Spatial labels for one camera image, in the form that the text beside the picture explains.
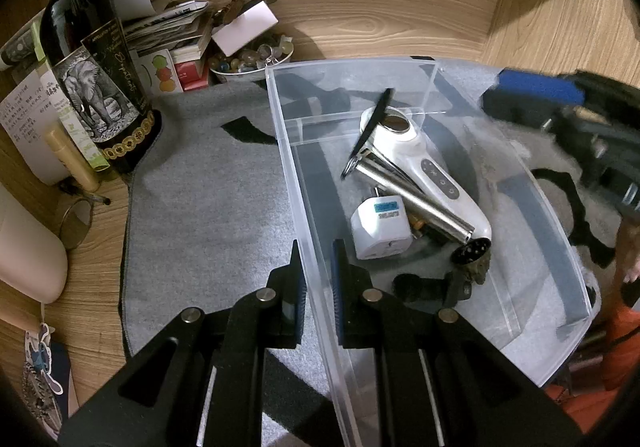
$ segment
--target gold band on bottle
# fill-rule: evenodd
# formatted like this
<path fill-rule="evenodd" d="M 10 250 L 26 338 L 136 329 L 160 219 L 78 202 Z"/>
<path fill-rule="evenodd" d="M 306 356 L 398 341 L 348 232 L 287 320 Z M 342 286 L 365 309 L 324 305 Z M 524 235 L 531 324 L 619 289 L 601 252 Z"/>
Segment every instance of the gold band on bottle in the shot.
<path fill-rule="evenodd" d="M 116 144 L 112 148 L 104 148 L 102 154 L 107 160 L 115 160 L 121 156 L 125 156 L 129 151 L 133 151 L 138 144 L 145 140 L 146 135 L 151 133 L 151 127 L 156 122 L 153 110 L 149 110 L 148 115 L 142 121 L 139 128 L 133 130 L 129 137 L 125 137 L 120 144 Z"/>

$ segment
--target bowl of beads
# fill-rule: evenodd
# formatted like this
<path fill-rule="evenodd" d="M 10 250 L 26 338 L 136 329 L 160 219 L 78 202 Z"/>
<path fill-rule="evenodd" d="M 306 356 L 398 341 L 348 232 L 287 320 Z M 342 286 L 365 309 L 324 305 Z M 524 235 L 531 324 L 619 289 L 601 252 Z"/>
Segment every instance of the bowl of beads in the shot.
<path fill-rule="evenodd" d="M 220 82 L 256 82 L 266 78 L 267 66 L 288 62 L 292 55 L 291 37 L 262 36 L 232 56 L 216 53 L 207 63 Z"/>

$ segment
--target wine bottle label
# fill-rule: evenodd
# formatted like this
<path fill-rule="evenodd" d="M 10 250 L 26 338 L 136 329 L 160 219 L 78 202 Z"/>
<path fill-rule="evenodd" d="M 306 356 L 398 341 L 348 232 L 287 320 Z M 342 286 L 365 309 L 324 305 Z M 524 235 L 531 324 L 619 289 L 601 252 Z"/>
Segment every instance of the wine bottle label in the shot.
<path fill-rule="evenodd" d="M 97 144 L 116 137 L 148 110 L 116 19 L 86 36 L 53 73 Z"/>

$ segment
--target plastic box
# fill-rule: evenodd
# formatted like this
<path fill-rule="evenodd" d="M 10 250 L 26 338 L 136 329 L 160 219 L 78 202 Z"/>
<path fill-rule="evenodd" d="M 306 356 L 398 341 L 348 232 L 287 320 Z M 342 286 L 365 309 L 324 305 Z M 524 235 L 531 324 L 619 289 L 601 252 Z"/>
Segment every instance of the plastic box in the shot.
<path fill-rule="evenodd" d="M 267 82 L 311 309 L 345 445 L 378 445 L 376 380 L 370 350 L 344 350 L 335 334 L 330 253 L 345 240 L 353 264 L 390 291 L 401 272 L 444 277 L 451 252 L 421 238 L 401 255 L 358 261 L 349 220 L 372 196 L 358 173 L 339 176 L 361 113 L 385 88 L 392 106 L 434 141 L 449 173 L 489 218 L 487 280 L 456 309 L 542 385 L 572 353 L 593 316 L 580 263 L 529 171 L 478 107 L 436 61 L 324 60 L 269 69 Z"/>

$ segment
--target wooden desk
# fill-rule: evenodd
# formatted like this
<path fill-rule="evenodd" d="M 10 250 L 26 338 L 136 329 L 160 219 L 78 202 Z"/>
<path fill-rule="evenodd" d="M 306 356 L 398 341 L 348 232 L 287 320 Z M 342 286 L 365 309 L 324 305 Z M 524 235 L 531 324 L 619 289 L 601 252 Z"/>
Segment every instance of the wooden desk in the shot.
<path fill-rule="evenodd" d="M 0 39 L 46 1 L 3 0 Z M 449 56 L 550 73 L 585 68 L 640 86 L 640 44 L 625 0 L 279 0 L 274 11 L 296 38 L 297 59 Z M 6 79 L 0 88 L 8 91 Z M 37 184 L 3 132 L 0 158 L 0 180 L 52 226 L 55 190 Z M 65 291 L 46 311 L 58 339 L 69 346 L 81 403 L 124 362 L 117 303 L 126 186 L 111 182 L 100 192 L 113 204 L 97 208 L 90 235 L 70 255 Z M 0 286 L 2 297 L 38 312 L 33 301 Z M 22 355 L 22 333 L 0 323 L 0 361 L 15 383 Z"/>

